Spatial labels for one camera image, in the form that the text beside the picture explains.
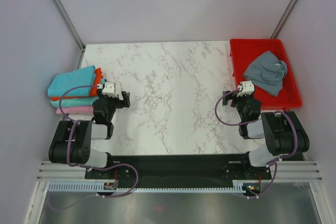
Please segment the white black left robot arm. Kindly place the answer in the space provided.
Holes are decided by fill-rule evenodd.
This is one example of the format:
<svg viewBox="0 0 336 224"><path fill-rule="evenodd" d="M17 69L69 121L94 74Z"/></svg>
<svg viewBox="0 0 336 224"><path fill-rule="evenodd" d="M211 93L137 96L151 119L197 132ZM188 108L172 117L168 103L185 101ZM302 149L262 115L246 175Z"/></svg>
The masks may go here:
<svg viewBox="0 0 336 224"><path fill-rule="evenodd" d="M115 165L108 161L108 153L91 148L91 141L112 137L112 119L116 110L130 107L130 93L122 91L121 95L122 99L101 92L99 99L92 104L93 118L89 121L60 121L49 148L49 161L72 167L95 168L103 178L111 178Z"/></svg>

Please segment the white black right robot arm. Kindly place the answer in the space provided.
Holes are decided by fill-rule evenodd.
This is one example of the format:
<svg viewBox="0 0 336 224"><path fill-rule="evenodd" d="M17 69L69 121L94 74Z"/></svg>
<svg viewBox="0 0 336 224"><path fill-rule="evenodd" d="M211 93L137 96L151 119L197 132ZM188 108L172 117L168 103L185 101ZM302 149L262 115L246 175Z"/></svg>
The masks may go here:
<svg viewBox="0 0 336 224"><path fill-rule="evenodd" d="M265 143L247 154L247 162L240 166L248 179L259 173L259 167L271 166L286 158L307 152L309 138L293 111L261 112L262 103L253 94L238 96L238 91L224 91L223 106L230 101L240 117L239 135L244 139L261 139Z"/></svg>

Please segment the folded red t shirt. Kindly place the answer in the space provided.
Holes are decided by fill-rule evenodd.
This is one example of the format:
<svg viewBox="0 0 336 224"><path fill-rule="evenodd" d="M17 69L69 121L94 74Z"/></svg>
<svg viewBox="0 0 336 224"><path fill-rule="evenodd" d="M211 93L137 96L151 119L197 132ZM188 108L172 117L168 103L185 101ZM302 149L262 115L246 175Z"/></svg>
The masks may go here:
<svg viewBox="0 0 336 224"><path fill-rule="evenodd" d="M101 68L94 65L81 68L72 72L60 73L55 76L47 90L48 97L52 101L58 101L66 91L74 87L90 86L70 91L65 95L65 99L88 98L97 96L97 87L103 80Z"/></svg>

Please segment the folded pink t shirt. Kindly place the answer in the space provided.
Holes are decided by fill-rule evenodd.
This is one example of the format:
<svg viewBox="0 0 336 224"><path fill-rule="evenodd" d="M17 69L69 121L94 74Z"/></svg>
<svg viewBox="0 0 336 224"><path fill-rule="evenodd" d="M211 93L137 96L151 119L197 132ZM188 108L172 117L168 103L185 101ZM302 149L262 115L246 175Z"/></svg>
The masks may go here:
<svg viewBox="0 0 336 224"><path fill-rule="evenodd" d="M61 101L61 107L66 114L93 115L92 104L98 99L97 94L78 98L64 97Z"/></svg>

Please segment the grey t shirt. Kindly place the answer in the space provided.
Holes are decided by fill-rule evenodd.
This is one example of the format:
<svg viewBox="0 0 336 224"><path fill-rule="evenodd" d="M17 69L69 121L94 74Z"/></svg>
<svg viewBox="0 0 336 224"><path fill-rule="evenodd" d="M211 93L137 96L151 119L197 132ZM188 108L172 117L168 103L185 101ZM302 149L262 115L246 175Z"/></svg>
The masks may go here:
<svg viewBox="0 0 336 224"><path fill-rule="evenodd" d="M282 90L283 79L287 72L287 64L272 52L266 51L247 67L243 77L269 95L277 97Z"/></svg>

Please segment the red plastic bin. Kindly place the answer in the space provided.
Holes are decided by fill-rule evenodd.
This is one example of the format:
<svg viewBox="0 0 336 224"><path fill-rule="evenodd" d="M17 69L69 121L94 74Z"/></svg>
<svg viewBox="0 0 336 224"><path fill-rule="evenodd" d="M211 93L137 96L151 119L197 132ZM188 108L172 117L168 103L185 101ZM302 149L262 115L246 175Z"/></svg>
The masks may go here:
<svg viewBox="0 0 336 224"><path fill-rule="evenodd" d="M285 48L279 39L231 39L235 83L251 81L263 110L302 106Z"/></svg>

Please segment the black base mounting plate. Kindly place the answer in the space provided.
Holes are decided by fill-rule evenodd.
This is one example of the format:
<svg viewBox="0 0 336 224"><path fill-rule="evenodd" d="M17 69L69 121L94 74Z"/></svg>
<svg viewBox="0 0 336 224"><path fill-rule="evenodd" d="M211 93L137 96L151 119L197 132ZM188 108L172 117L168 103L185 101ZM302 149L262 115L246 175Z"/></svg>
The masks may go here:
<svg viewBox="0 0 336 224"><path fill-rule="evenodd" d="M252 167L247 154L110 156L108 171L86 172L86 179L116 179L122 185L225 185L234 180L268 180L270 169Z"/></svg>

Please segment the aluminium frame rail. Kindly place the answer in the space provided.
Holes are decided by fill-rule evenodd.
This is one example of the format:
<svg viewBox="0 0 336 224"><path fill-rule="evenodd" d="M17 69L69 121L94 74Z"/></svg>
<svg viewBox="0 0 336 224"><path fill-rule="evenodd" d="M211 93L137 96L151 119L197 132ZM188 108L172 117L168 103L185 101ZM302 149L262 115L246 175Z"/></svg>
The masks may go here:
<svg viewBox="0 0 336 224"><path fill-rule="evenodd" d="M322 176L314 161L282 161L278 163L277 172L271 167L275 182L321 182ZM83 181L86 170L80 167L69 167L43 161L37 175L38 181Z"/></svg>

